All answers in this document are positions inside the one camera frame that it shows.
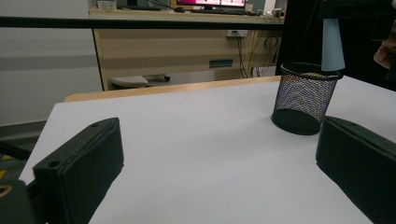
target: wooden table edge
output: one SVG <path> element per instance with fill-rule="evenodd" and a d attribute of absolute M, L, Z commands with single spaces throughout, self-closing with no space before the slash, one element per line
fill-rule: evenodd
<path fill-rule="evenodd" d="M 227 87 L 227 86 L 254 84 L 254 83 L 262 83 L 262 82 L 276 82 L 279 80 L 280 80 L 280 76 L 254 77 L 254 78 L 171 85 L 171 86 L 129 89 L 129 90 L 120 90 L 120 91 L 86 92 L 86 93 L 77 93 L 77 94 L 69 95 L 66 98 L 64 98 L 64 102 L 101 100 L 101 99 L 111 99 L 118 97 L 168 93 L 168 92 L 176 92 L 176 91 L 196 91 L 196 90 L 204 90 L 204 89 L 210 89 L 216 87 Z"/>

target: mesh cup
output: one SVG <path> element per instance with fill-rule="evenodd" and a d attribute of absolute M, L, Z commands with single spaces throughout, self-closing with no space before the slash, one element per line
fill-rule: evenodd
<path fill-rule="evenodd" d="M 312 63 L 283 63 L 272 122 L 280 129 L 301 135 L 320 131 L 338 72 L 321 71 Z"/>

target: monitor screen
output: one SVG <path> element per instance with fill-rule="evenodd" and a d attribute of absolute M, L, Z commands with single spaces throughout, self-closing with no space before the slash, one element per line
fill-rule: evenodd
<path fill-rule="evenodd" d="M 246 0 L 177 0 L 178 5 L 211 7 L 245 7 Z"/>

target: computer mouse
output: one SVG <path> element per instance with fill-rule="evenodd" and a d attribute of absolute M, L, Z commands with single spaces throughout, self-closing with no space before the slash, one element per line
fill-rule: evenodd
<path fill-rule="evenodd" d="M 175 7 L 175 8 L 174 8 L 174 11 L 175 11 L 175 12 L 185 12 L 186 9 L 184 9 L 184 7 Z"/>

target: black horizontal pole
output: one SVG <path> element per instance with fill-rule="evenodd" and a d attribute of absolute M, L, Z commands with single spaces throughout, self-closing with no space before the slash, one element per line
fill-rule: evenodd
<path fill-rule="evenodd" d="M 188 30 L 283 30 L 280 23 L 203 21 L 130 21 L 0 17 L 0 27 L 58 29 L 188 29 Z"/>

